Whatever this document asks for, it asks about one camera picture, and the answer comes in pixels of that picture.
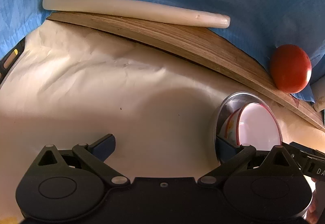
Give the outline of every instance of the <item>metal bowl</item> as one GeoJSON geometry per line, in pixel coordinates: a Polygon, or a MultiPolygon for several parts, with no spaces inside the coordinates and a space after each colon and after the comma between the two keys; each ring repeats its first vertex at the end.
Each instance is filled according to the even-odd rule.
{"type": "MultiPolygon", "coordinates": [[[[260,103],[264,105],[268,110],[273,113],[270,107],[258,96],[248,92],[236,92],[228,96],[220,105],[219,109],[217,109],[212,117],[212,125],[213,125],[213,136],[214,142],[216,142],[216,136],[220,133],[220,129],[226,119],[237,109],[243,107],[248,103],[260,103]]],[[[282,140],[280,126],[277,123],[277,127],[280,131],[280,138],[282,140]]]]}

